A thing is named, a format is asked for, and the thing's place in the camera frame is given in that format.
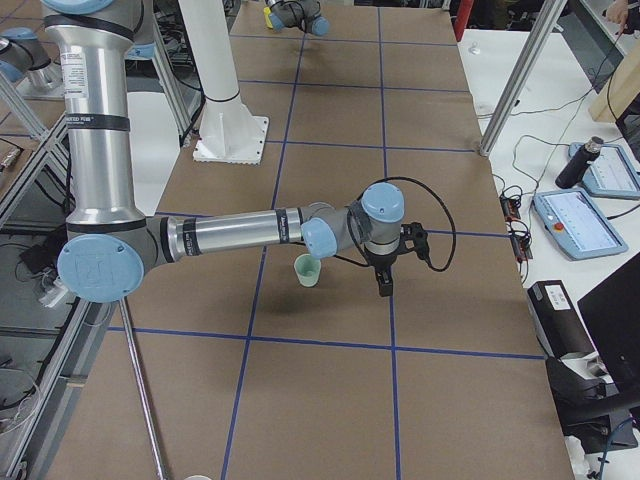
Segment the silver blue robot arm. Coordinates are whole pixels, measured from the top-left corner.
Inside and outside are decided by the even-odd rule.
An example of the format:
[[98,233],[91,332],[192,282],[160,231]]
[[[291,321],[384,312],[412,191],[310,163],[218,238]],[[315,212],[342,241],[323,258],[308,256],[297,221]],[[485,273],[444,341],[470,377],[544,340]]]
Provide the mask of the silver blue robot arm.
[[297,28],[303,33],[325,36],[329,33],[330,23],[323,16],[321,4],[314,0],[270,0],[267,18],[274,31],[285,28]]
[[341,209],[316,203],[214,218],[158,216],[178,144],[168,136],[167,101],[129,94],[125,74],[127,58],[159,53],[152,3],[47,1],[43,13],[64,82],[75,206],[57,272],[71,292],[118,301],[150,270],[186,256],[300,241],[316,259],[361,248],[380,294],[392,294],[404,216],[398,187],[380,180]]

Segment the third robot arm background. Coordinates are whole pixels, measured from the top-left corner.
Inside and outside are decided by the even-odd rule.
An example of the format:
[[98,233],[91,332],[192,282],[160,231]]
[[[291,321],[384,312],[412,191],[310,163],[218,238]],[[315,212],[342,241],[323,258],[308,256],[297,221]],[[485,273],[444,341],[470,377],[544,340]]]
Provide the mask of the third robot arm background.
[[1,32],[1,73],[24,98],[63,99],[61,67],[29,28],[15,27]]

